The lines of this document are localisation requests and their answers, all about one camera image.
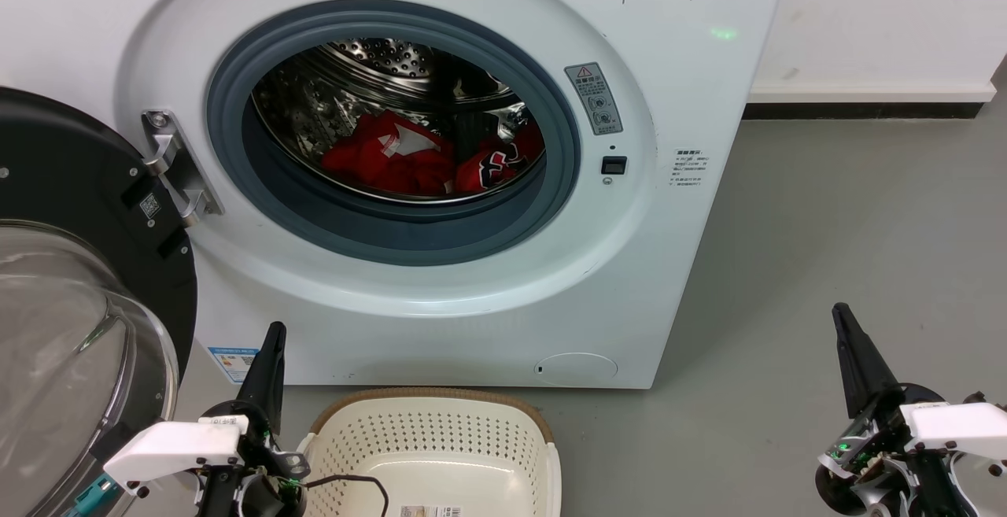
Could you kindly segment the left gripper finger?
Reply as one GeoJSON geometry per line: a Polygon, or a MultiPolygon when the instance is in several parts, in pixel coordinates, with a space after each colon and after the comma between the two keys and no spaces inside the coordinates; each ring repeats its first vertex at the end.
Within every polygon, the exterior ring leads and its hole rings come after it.
{"type": "Polygon", "coordinates": [[[282,321],[273,321],[266,334],[267,395],[266,414],[273,434],[280,434],[282,424],[282,401],[284,377],[286,373],[287,327],[282,321]]]}
{"type": "Polygon", "coordinates": [[[259,352],[249,367],[249,372],[242,382],[236,398],[238,413],[248,416],[252,425],[258,428],[271,428],[266,414],[267,395],[266,367],[266,335],[259,352]]]}

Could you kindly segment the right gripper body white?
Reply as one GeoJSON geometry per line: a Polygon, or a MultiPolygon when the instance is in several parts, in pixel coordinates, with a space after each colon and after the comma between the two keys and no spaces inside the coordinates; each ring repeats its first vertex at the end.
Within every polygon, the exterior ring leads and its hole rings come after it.
{"type": "Polygon", "coordinates": [[[850,425],[817,459],[817,495],[846,516],[979,516],[956,466],[978,457],[1005,475],[1006,417],[975,393],[943,401],[901,385],[854,410],[850,425]]]}

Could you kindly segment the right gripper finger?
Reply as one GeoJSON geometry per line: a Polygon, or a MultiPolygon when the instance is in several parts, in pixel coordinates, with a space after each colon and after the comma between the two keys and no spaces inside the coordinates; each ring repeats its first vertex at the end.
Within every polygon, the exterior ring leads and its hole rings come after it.
{"type": "Polygon", "coordinates": [[[903,398],[902,385],[868,334],[862,344],[859,359],[863,382],[870,392],[869,401],[859,416],[867,414],[873,417],[892,417],[899,400],[903,398]]]}
{"type": "Polygon", "coordinates": [[[861,375],[859,359],[867,334],[862,330],[849,305],[833,305],[832,317],[847,415],[849,418],[855,418],[859,416],[870,398],[870,392],[866,389],[861,375]]]}

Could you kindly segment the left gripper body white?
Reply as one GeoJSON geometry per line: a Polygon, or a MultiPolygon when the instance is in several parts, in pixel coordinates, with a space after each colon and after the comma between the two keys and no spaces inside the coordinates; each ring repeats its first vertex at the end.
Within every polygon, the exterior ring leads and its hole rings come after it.
{"type": "Polygon", "coordinates": [[[144,497],[147,482],[193,475],[198,516],[303,516],[312,469],[302,453],[279,448],[278,423],[269,403],[224,401],[195,423],[162,421],[139,431],[103,470],[133,497],[144,497]]]}

